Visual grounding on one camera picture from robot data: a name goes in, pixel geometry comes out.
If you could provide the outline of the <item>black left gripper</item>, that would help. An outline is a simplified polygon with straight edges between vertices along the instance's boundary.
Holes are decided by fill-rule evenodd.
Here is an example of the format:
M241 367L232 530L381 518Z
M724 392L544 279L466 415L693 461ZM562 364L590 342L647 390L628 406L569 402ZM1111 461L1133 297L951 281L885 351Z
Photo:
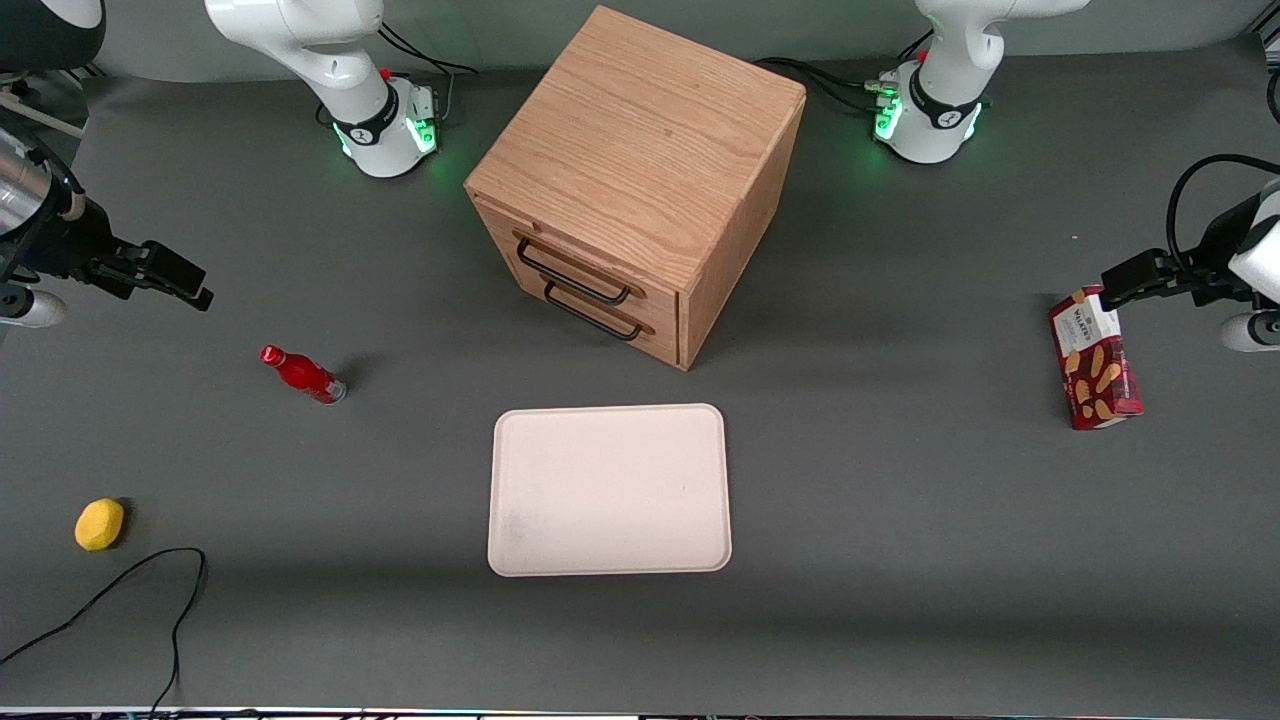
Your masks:
M1146 250L1101 274L1103 290L1100 295L1105 311L1117 311L1146 299L1180 293L1190 295L1197 307L1226 300L1249 304L1252 307L1263 305L1260 293L1228 268L1253 225L1260 209L1260 195L1253 193L1219 214L1204 228L1201 242L1190 250L1181 250L1176 241L1180 197L1180 193L1174 193L1167 206L1166 241L1170 255L1165 250Z

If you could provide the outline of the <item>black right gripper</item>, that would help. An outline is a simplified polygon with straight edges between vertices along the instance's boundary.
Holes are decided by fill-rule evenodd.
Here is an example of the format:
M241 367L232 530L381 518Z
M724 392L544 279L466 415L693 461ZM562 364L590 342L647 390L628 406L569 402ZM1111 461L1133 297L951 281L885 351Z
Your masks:
M96 287L119 300L136 290L179 299L205 313L214 292L204 286L206 273L164 243L145 241L140 258L125 259L134 245L115 237L104 209L84 200L81 215L56 214L35 241L35 272Z

